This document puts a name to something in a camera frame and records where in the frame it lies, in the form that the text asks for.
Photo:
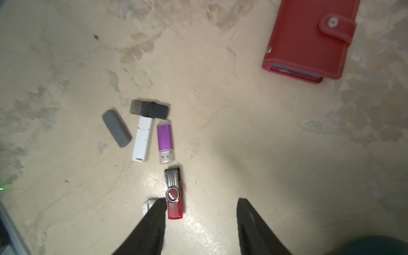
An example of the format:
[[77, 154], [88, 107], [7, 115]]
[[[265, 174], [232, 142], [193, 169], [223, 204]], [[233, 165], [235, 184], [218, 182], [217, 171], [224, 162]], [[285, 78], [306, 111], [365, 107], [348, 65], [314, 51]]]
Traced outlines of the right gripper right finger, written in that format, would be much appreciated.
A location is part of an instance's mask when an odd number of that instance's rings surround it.
[[237, 223], [241, 254], [291, 254], [247, 199], [238, 200]]

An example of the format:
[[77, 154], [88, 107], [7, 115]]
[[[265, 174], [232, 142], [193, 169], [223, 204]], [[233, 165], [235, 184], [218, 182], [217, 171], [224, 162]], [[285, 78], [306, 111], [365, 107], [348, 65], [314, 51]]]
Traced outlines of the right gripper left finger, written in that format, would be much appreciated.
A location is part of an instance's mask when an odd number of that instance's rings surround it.
[[165, 236], [166, 210], [166, 199], [157, 199], [114, 254], [160, 255]]

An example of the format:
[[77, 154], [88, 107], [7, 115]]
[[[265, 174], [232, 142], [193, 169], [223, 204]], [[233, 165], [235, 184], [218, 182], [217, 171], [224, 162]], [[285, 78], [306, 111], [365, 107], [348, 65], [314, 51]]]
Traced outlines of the white lilac usb drive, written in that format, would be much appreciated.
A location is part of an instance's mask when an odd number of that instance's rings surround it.
[[142, 205], [142, 212], [143, 216], [146, 216], [146, 214], [149, 212], [149, 210], [153, 207], [155, 202], [158, 200], [158, 198], [149, 198], [146, 200], [143, 205]]

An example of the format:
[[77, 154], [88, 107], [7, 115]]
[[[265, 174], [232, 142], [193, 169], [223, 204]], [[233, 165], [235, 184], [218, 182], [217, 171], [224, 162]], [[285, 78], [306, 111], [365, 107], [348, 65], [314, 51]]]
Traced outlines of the dark red swivel usb drive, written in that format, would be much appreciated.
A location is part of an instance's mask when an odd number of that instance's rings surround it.
[[167, 200], [167, 215], [169, 220], [183, 218], [183, 191], [180, 179], [180, 168], [175, 167], [164, 171]]

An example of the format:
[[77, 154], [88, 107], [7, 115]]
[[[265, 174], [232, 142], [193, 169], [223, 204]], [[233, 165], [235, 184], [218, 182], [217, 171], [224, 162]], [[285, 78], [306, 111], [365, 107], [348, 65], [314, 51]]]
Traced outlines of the grey usb drive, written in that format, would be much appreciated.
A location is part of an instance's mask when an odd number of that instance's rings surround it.
[[102, 115], [102, 119], [120, 148], [124, 148], [131, 142], [132, 135], [115, 109], [107, 110]]

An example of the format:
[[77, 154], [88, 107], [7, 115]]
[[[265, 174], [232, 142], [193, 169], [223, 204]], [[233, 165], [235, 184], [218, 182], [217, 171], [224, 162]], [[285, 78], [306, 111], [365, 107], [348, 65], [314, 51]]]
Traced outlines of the teal plastic storage box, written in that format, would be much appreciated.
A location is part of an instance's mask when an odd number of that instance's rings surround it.
[[368, 236], [348, 242], [327, 255], [407, 255], [408, 243], [387, 236]]

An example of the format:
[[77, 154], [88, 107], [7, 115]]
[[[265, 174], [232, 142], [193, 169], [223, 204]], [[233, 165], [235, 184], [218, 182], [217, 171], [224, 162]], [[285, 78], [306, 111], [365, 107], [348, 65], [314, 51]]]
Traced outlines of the purple usb drive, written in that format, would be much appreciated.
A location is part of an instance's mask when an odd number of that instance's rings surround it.
[[171, 123], [162, 120], [157, 124], [159, 160], [161, 164], [174, 162], [174, 148]]

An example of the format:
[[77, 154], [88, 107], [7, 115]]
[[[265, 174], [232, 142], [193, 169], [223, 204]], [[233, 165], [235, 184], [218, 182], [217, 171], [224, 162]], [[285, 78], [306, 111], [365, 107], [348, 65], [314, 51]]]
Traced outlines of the black translucent usb drive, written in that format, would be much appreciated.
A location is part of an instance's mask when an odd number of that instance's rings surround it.
[[130, 113], [153, 119], [167, 119], [170, 108], [167, 105], [156, 102], [133, 100], [130, 106]]

